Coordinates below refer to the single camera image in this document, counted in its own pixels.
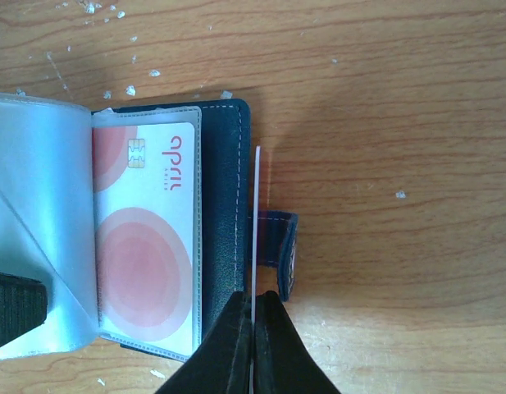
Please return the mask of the blue card holder wallet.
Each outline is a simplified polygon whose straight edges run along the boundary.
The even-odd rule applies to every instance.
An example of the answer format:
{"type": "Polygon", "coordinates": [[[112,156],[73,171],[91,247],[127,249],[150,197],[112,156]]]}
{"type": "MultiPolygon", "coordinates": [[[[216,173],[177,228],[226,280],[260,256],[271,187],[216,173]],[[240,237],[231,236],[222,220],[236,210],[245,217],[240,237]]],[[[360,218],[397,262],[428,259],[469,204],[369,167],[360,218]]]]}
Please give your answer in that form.
{"type": "Polygon", "coordinates": [[[259,265],[288,300],[299,219],[258,209],[259,162],[241,99],[0,93],[0,360],[98,337],[186,360],[259,265]]]}

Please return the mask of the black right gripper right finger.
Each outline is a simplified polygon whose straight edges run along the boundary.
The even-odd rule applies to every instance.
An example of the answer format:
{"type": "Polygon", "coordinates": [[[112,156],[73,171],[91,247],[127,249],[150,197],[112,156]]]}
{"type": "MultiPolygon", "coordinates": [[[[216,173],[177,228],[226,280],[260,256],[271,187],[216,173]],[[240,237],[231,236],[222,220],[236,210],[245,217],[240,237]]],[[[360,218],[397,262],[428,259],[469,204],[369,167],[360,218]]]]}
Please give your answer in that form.
{"type": "Polygon", "coordinates": [[[256,298],[253,389],[256,393],[337,393],[308,353],[274,291],[256,298]]]}

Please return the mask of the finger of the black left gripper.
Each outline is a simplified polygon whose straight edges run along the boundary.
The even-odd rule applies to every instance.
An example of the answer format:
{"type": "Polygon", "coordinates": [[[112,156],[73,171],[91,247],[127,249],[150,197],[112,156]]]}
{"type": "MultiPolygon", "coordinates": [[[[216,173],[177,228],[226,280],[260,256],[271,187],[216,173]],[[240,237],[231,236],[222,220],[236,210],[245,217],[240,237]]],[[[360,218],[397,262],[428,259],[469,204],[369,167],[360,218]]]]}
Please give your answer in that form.
{"type": "Polygon", "coordinates": [[[0,273],[0,348],[46,318],[47,289],[42,282],[0,273]]]}

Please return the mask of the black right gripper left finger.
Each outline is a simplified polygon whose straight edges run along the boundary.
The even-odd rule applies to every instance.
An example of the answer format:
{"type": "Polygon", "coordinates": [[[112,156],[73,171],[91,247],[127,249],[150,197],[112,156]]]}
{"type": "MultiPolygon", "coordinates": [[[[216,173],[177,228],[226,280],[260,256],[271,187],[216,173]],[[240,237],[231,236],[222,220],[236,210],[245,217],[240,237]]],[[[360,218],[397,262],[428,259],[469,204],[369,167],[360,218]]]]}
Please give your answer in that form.
{"type": "Polygon", "coordinates": [[[231,295],[193,355],[158,393],[247,393],[252,356],[251,300],[231,295]]]}

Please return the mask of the red and white card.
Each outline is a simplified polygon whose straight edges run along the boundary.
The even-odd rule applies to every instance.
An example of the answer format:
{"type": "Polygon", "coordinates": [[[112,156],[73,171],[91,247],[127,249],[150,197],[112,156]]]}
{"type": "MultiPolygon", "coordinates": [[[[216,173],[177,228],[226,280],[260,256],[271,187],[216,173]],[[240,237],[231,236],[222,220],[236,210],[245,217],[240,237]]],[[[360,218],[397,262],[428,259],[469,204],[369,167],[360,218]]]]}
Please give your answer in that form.
{"type": "Polygon", "coordinates": [[[194,343],[194,126],[93,131],[102,328],[187,353],[194,343]]]}

